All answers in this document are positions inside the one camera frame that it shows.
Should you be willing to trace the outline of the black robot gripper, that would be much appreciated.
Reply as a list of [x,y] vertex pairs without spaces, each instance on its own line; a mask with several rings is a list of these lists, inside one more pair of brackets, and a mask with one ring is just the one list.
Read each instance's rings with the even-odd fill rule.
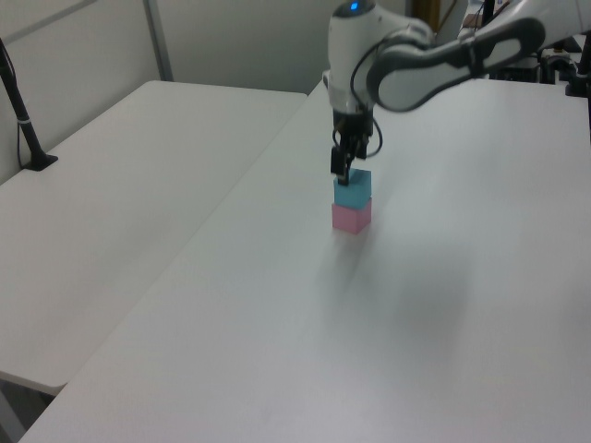
[[355,157],[365,160],[368,156],[368,143],[373,135],[373,110],[365,110],[357,114],[345,114],[332,111],[334,146],[331,151],[331,173],[341,186],[349,185],[350,156],[345,148],[346,141],[354,142]]

